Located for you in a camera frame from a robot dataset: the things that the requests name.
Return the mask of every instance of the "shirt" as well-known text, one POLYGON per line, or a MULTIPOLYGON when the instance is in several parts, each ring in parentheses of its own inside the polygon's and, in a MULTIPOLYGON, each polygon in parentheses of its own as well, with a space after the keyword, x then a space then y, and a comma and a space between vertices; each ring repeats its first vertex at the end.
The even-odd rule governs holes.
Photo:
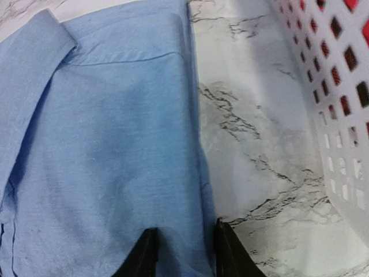
POLYGON ((189 14, 44 10, 0 44, 3 276, 111 276, 150 227, 157 276, 213 275, 189 14))

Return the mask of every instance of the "marble countertop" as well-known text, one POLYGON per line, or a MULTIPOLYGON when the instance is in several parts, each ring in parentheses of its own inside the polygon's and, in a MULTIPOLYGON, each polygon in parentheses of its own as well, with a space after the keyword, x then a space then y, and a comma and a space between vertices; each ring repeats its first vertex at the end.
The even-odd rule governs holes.
MULTIPOLYGON (((130 0, 4 0, 0 41, 130 0)), ((303 85, 268 0, 190 0, 201 139, 216 211, 268 277, 368 277, 369 249, 331 205, 303 85)))

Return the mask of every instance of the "folded shirt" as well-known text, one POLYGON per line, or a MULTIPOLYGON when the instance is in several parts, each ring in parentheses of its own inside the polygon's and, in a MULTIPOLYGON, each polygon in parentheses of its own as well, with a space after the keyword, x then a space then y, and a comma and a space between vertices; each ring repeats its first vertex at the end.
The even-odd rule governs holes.
POLYGON ((0 44, 3 276, 111 276, 159 229, 157 276, 213 276, 184 0, 60 24, 45 10, 0 44))

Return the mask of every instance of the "blue fabric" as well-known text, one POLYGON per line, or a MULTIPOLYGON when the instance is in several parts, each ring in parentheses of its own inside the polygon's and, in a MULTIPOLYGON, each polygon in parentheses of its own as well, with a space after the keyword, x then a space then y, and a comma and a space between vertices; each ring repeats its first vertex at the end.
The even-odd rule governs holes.
POLYGON ((155 0, 0 44, 3 276, 108 277, 150 227, 157 276, 213 276, 192 37, 185 1, 155 0))

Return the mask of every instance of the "clothing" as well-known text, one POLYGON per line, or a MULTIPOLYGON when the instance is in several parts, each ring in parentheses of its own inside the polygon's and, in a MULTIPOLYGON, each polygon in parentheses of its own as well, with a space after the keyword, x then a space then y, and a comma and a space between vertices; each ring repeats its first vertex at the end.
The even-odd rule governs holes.
POLYGON ((5 277, 111 276, 148 228, 159 232, 157 276, 212 276, 184 0, 63 24, 40 12, 0 44, 0 93, 5 277))

